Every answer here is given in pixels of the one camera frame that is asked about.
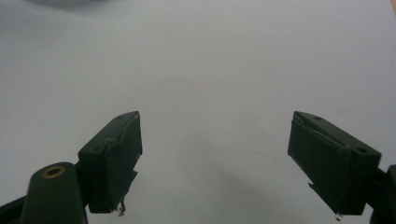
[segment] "white table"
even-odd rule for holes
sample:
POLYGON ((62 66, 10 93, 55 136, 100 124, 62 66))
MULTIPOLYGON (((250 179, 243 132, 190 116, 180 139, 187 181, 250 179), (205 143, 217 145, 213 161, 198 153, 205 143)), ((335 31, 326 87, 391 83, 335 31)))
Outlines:
POLYGON ((292 113, 388 169, 395 59, 389 0, 0 0, 0 204, 139 110, 126 215, 90 223, 338 223, 287 155, 292 113))

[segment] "screw hole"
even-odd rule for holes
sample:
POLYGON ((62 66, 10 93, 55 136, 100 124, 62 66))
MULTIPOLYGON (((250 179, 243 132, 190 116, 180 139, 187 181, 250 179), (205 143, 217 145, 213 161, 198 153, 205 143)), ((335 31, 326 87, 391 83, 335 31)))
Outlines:
POLYGON ((64 173, 64 167, 63 166, 53 166, 44 171, 43 177, 46 179, 51 179, 56 176, 59 176, 64 173))
POLYGON ((356 148, 359 152, 361 152, 361 153, 366 153, 367 152, 367 150, 365 149, 365 148, 362 148, 362 147, 358 147, 358 148, 356 148))

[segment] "white surface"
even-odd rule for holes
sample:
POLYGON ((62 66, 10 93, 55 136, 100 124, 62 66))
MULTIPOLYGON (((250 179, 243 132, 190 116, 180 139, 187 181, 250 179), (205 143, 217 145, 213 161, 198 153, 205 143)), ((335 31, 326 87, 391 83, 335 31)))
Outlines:
POLYGON ((139 110, 126 216, 90 223, 337 223, 287 156, 292 113, 345 129, 387 169, 395 59, 388 0, 0 0, 0 204, 139 110))

